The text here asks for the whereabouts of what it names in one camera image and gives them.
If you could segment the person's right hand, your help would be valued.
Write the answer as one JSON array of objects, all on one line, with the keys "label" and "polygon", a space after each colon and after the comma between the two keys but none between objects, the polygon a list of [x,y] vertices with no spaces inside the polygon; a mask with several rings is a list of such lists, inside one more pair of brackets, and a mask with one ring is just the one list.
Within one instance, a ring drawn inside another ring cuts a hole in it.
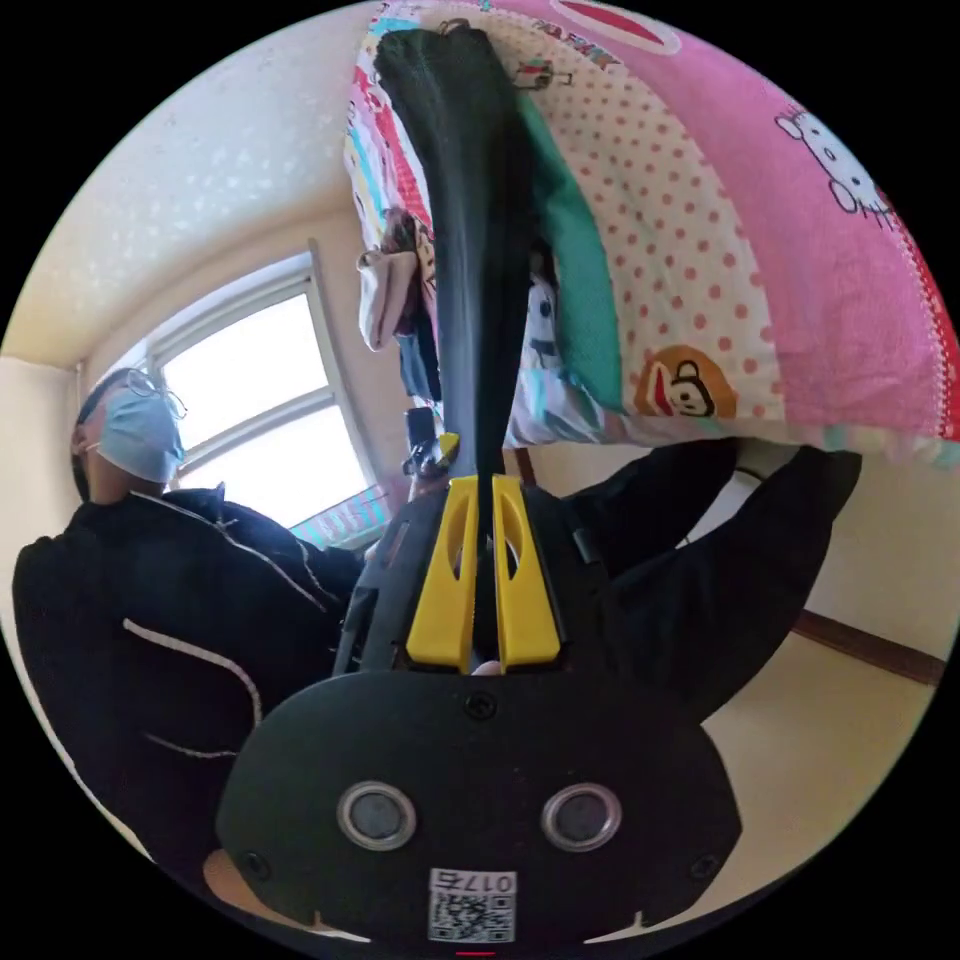
[{"label": "person's right hand", "polygon": [[202,872],[207,887],[218,900],[247,914],[259,914],[262,904],[223,850],[215,850],[206,858]]}]

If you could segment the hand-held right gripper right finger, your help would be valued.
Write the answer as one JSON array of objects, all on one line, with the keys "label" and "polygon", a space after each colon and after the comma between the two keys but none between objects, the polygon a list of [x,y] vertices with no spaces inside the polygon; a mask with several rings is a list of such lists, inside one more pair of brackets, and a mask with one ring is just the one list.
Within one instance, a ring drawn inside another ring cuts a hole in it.
[{"label": "hand-held right gripper right finger", "polygon": [[492,478],[492,517],[500,668],[549,665],[560,637],[518,478]]}]

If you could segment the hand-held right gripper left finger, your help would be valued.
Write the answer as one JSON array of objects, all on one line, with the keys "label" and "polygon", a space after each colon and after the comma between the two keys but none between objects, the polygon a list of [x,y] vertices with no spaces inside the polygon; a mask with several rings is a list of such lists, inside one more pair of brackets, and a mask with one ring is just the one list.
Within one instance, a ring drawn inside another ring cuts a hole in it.
[{"label": "hand-held right gripper left finger", "polygon": [[478,554],[478,478],[451,481],[406,643],[410,660],[467,671]]}]

